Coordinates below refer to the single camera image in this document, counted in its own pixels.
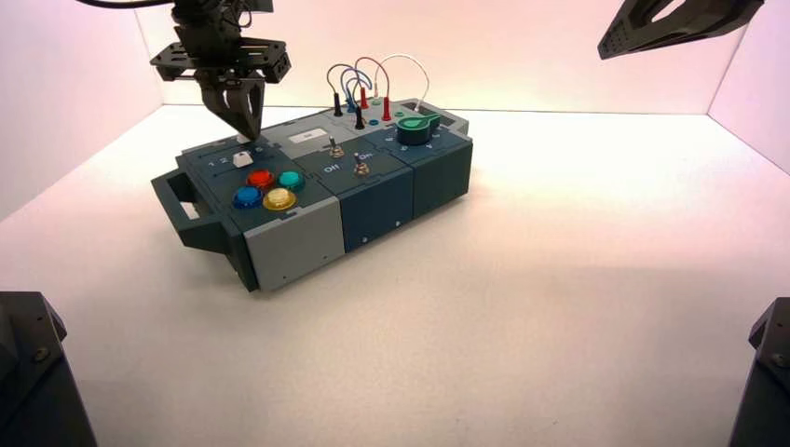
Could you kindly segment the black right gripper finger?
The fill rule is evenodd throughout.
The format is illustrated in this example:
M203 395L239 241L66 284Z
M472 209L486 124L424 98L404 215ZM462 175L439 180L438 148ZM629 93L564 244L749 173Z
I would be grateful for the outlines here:
M728 34L748 24L764 4L763 0L688 0L659 18L668 1L625 1L598 43L598 55L609 60Z

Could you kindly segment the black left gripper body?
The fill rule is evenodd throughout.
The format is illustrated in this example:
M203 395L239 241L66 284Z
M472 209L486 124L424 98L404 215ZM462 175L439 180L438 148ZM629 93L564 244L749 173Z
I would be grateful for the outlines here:
M242 17L271 13L271 1L176 1L171 10L178 41L150 60L160 77L174 81L184 72L246 77L254 72L278 84L291 69L283 41L246 37L252 23Z

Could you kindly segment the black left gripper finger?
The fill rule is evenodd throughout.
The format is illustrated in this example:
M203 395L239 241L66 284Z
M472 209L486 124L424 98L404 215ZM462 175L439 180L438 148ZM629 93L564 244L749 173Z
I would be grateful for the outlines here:
M201 90L206 108L246 140L251 138L248 95L240 86L208 87Z
M262 80L240 80L233 91L236 129L246 139L258 139L261 129L265 83Z

